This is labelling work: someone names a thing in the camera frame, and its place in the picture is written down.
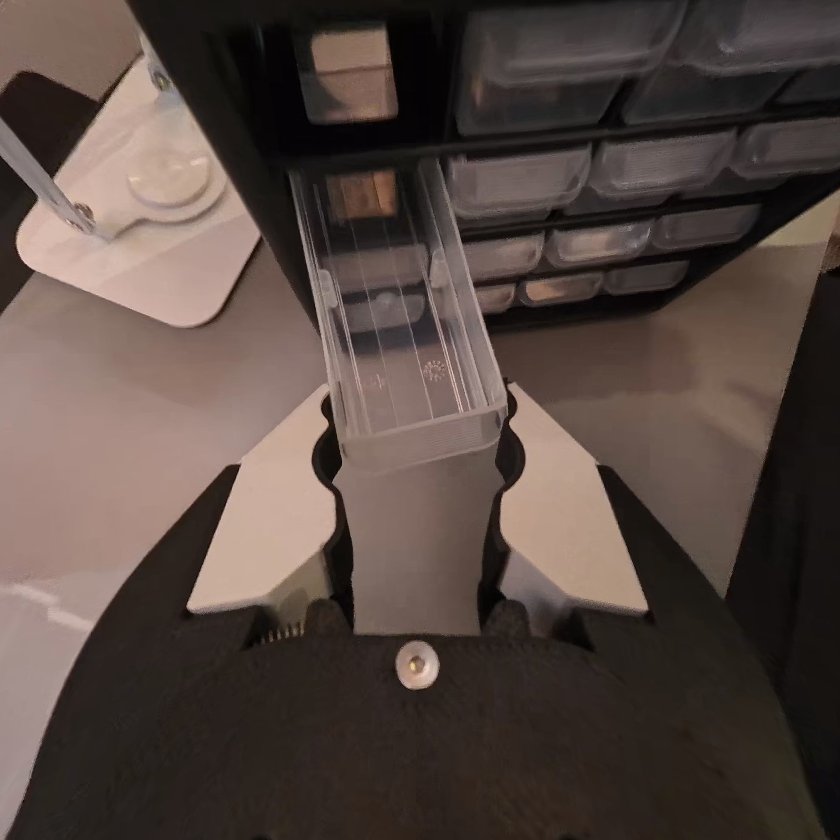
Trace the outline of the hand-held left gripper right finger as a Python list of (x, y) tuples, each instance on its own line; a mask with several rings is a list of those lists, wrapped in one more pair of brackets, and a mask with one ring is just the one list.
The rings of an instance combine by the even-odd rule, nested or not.
[(519, 604), (533, 636), (558, 636), (579, 611), (639, 620), (648, 600), (599, 464), (518, 384), (495, 467), (489, 516), (489, 612)]

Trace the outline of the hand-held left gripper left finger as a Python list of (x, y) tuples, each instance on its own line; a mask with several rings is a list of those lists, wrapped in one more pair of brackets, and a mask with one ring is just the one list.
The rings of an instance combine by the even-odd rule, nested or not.
[(340, 592), (345, 527), (329, 388), (321, 385), (237, 464), (187, 601), (196, 616), (257, 607), (271, 632), (303, 632), (313, 602)]

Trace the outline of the clear plastic drawer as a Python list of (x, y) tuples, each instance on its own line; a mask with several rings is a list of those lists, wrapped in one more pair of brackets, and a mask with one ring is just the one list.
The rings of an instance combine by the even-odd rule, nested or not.
[(440, 163), (289, 180), (343, 459), (375, 473), (496, 446), (507, 389)]

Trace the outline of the black drawer cabinet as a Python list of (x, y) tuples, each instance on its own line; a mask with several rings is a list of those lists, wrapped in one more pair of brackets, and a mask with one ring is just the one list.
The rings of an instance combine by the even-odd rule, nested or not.
[(440, 59), (471, 10), (514, 2), (129, 2), (176, 89), (231, 175), (301, 309), (316, 321), (289, 176), (411, 169), (444, 154), (442, 109), (367, 129), (327, 115), (314, 75), (312, 35), (341, 22), (384, 18), (419, 24), (430, 46), (432, 87), (447, 88)]

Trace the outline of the set of small clear drawers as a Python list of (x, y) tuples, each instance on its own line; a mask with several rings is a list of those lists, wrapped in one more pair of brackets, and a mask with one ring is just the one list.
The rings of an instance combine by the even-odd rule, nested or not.
[(655, 312), (838, 188), (838, 2), (478, 8), (447, 88), (419, 24), (309, 40), (333, 119), (447, 108), (440, 163), (493, 322)]

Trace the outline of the person's black clothing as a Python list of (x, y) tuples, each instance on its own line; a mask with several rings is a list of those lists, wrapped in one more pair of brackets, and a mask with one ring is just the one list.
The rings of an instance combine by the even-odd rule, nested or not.
[(839, 271), (815, 284), (726, 601), (839, 838)]

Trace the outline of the wooden document stand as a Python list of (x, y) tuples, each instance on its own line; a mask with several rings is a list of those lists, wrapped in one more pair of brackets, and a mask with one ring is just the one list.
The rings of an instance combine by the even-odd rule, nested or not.
[(222, 310), (259, 231), (183, 100), (138, 58), (55, 176), (98, 232), (42, 199), (14, 246), (39, 274), (179, 329)]

